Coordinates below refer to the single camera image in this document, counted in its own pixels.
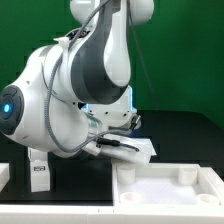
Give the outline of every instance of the blue indicator light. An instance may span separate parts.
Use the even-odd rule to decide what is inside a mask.
[[[4,108],[3,108],[5,113],[9,113],[12,111],[12,105],[10,104],[5,104]]]

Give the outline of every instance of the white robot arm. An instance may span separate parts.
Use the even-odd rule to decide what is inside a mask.
[[[137,124],[136,111],[125,108],[128,116],[119,117],[116,108],[130,91],[130,12],[134,24],[148,21],[153,0],[72,0],[70,6],[73,16],[84,24],[94,9],[99,8],[99,12],[83,32],[73,30],[56,39],[58,44],[33,52],[20,77],[0,95],[0,130],[15,142],[60,157],[71,157],[83,149],[94,155],[147,163],[147,146],[123,137],[123,131],[110,129],[124,124],[134,128]],[[74,41],[76,33],[80,36]],[[95,112],[81,110],[82,104]],[[113,126],[111,119],[104,119],[106,112],[102,114],[102,110],[112,110],[114,116],[110,118],[119,117],[115,119],[119,122]]]

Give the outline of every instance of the green wall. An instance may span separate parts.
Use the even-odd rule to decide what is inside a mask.
[[[223,9],[222,0],[155,0],[153,19],[136,27],[159,110],[200,112],[224,128]],[[74,27],[69,0],[1,0],[0,88]],[[136,107],[155,109],[132,34],[130,57]]]

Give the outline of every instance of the black table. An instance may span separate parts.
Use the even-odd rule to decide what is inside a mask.
[[[151,162],[196,163],[224,179],[224,130],[199,113],[139,111],[142,127],[132,137],[150,138]],[[10,181],[0,204],[112,205],[111,162],[83,152],[62,159],[49,154],[50,192],[30,192],[27,149],[0,135],[0,162],[10,163]]]

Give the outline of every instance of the white tray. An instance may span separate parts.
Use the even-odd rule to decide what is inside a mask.
[[[189,164],[148,164],[135,165],[135,182],[120,184],[117,178],[117,167],[125,163],[113,163],[113,202],[114,206],[122,204],[120,196],[131,192],[141,196],[136,206],[147,205],[191,205],[196,206],[196,197],[200,194],[214,195],[224,205],[224,183],[211,168],[201,168]],[[197,183],[186,186],[178,181],[180,167],[193,167],[198,170]]]

